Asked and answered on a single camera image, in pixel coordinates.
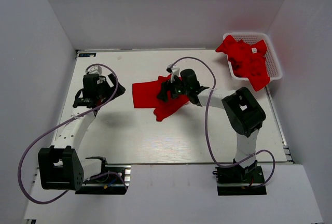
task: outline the purple cable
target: purple cable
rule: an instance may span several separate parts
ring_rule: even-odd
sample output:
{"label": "purple cable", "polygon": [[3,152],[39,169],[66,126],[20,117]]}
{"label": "purple cable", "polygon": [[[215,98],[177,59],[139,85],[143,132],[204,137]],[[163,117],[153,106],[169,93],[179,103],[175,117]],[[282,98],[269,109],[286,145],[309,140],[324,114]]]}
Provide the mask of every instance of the purple cable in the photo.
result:
{"label": "purple cable", "polygon": [[54,199],[52,200],[49,200],[49,201],[39,201],[39,200],[36,200],[34,198],[32,198],[31,195],[29,195],[29,193],[26,191],[24,185],[23,185],[23,182],[22,182],[22,175],[21,175],[21,171],[22,171],[22,164],[23,164],[23,161],[24,161],[24,158],[26,156],[26,154],[29,152],[29,150],[39,141],[41,140],[43,137],[45,137],[46,135],[50,134],[51,132],[55,131],[56,129],[62,127],[63,125],[65,124],[68,124],[70,122],[72,122],[73,120],[75,120],[76,118],[79,118],[79,117],[82,117],[84,116],[85,114],[88,114],[92,111],[96,111],[96,110],[99,110],[100,108],[102,108],[104,105],[106,105],[108,102],[110,102],[114,95],[116,94],[117,90],[118,90],[118,87],[119,87],[119,81],[118,81],[118,77],[116,76],[115,72],[109,68],[108,66],[104,65],[104,64],[100,64],[100,63],[95,63],[95,64],[92,64],[90,66],[88,66],[86,69],[89,69],[93,66],[101,66],[101,67],[104,67],[108,70],[110,70],[114,77],[115,77],[115,80],[116,80],[116,84],[115,84],[115,90],[113,92],[113,94],[110,96],[110,98],[103,104],[101,104],[100,106],[97,106],[93,109],[90,109],[88,111],[85,111],[84,113],[81,113],[81,114],[78,114],[77,116],[73,117],[73,118],[70,118],[68,120],[66,120],[65,122],[62,122],[61,124],[58,124],[56,127],[53,127],[52,129],[48,130],[47,132],[43,133],[41,136],[39,136],[37,139],[35,139],[28,147],[27,149],[24,151],[21,159],[20,159],[20,162],[19,162],[19,166],[18,166],[18,169],[17,169],[17,179],[18,179],[18,182],[19,182],[19,186],[20,186],[20,189],[21,191],[23,192],[23,194],[25,195],[26,198],[28,198],[30,201],[32,201],[33,203],[36,203],[36,204],[49,204],[49,203],[52,203],[54,201],[56,201],[57,199],[59,199],[60,197],[62,197],[63,195],[65,195],[68,190],[64,191],[63,193],[61,193],[59,196],[55,197]]}
{"label": "purple cable", "polygon": [[112,171],[108,171],[108,172],[105,172],[105,173],[97,175],[97,176],[92,176],[88,180],[95,180],[95,179],[98,179],[98,178],[100,178],[102,176],[106,176],[106,175],[116,175],[121,180],[122,184],[124,185],[124,188],[127,190],[127,185],[126,185],[125,181],[122,179],[122,177],[118,173],[115,173]]}
{"label": "purple cable", "polygon": [[[213,77],[213,86],[212,86],[211,91],[210,91],[210,93],[209,93],[209,97],[207,98],[207,103],[206,103],[206,108],[205,108],[205,138],[206,138],[207,148],[209,149],[209,153],[210,153],[210,156],[211,156],[213,162],[214,162],[217,166],[219,166],[219,167],[221,167],[221,168],[232,168],[232,167],[234,167],[234,166],[236,166],[236,165],[239,165],[240,163],[243,163],[244,161],[248,160],[249,158],[253,157],[255,154],[251,154],[251,155],[249,155],[248,157],[246,157],[246,158],[240,160],[239,162],[236,162],[236,163],[233,163],[233,164],[229,164],[229,165],[222,165],[222,164],[220,164],[220,163],[217,162],[217,160],[215,159],[215,157],[214,157],[214,155],[213,155],[213,153],[212,153],[211,144],[210,144],[210,139],[209,139],[208,123],[207,123],[207,122],[208,122],[208,114],[209,114],[209,105],[210,105],[210,101],[211,101],[211,97],[212,97],[213,90],[214,90],[215,87],[216,87],[217,80],[216,80],[216,77],[215,77],[213,71],[210,69],[210,67],[209,67],[205,62],[203,62],[202,60],[200,60],[200,59],[198,59],[198,58],[195,58],[195,57],[182,57],[182,58],[176,60],[176,61],[170,66],[170,68],[172,68],[176,63],[178,63],[179,61],[184,60],[184,59],[193,59],[193,60],[196,60],[196,61],[201,62],[205,67],[207,67],[207,69],[210,71],[210,73],[211,73],[211,75],[212,75],[212,77]],[[268,154],[271,155],[271,157],[272,157],[272,161],[273,161],[273,167],[272,167],[272,172],[271,172],[270,176],[268,177],[268,179],[267,179],[264,183],[255,186],[255,188],[258,188],[258,187],[264,186],[264,185],[265,185],[265,184],[271,179],[271,177],[273,176],[274,169],[275,169],[275,158],[274,158],[273,154],[272,154],[270,151],[268,151],[268,150],[259,150],[258,152],[256,152],[256,155],[257,155],[257,154],[260,154],[260,153],[262,153],[262,152],[267,152]]]}

